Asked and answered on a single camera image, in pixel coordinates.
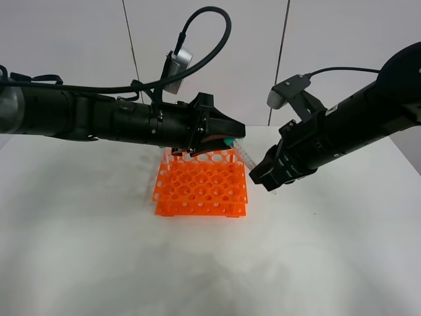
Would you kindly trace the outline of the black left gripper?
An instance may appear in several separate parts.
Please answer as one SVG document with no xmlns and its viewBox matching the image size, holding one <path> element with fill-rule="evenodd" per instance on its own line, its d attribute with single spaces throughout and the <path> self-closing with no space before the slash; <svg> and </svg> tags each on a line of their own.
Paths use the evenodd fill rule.
<svg viewBox="0 0 421 316">
<path fill-rule="evenodd" d="M 244 138 L 245 125 L 214 107 L 214 97 L 199 93 L 191 103 L 160 104 L 159 117 L 149 121 L 144 143 L 171 147 L 198 156 L 228 149 L 225 138 Z"/>
</svg>

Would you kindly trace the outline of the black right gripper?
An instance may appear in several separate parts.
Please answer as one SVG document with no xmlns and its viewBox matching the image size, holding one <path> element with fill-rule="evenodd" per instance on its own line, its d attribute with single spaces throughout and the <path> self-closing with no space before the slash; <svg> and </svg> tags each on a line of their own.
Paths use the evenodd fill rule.
<svg viewBox="0 0 421 316">
<path fill-rule="evenodd" d="M 254 184 L 273 191 L 331 162 L 330 119 L 330 115 L 317 113 L 307 122 L 291 120 L 282 126 L 278 145 L 249 173 Z"/>
</svg>

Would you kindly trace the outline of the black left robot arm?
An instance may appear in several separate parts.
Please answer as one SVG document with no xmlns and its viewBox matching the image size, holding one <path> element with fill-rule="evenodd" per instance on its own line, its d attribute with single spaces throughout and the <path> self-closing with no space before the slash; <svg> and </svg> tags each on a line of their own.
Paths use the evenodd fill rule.
<svg viewBox="0 0 421 316">
<path fill-rule="evenodd" d="M 226 150 L 227 140 L 245 137 L 245 125 L 214 107 L 199 93 L 185 103 L 162 100 L 162 89 L 147 90 L 151 104 L 137 98 L 67 92 L 59 76 L 45 75 L 54 88 L 32 86 L 36 78 L 1 67 L 1 133 L 38 135 L 76 142 L 110 140 L 169 147 L 173 156 L 191 157 Z"/>
</svg>

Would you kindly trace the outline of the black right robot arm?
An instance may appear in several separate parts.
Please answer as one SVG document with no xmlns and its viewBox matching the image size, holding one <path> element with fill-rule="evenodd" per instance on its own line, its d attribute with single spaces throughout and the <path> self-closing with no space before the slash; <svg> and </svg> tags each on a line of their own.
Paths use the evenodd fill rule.
<svg viewBox="0 0 421 316">
<path fill-rule="evenodd" d="M 420 125 L 420 44 L 390 58 L 371 84 L 330 109 L 306 91 L 313 73 L 295 75 L 270 90 L 267 104 L 291 105 L 301 119 L 279 129 L 249 176 L 267 191 L 314 174 L 319 167 L 396 132 Z"/>
</svg>

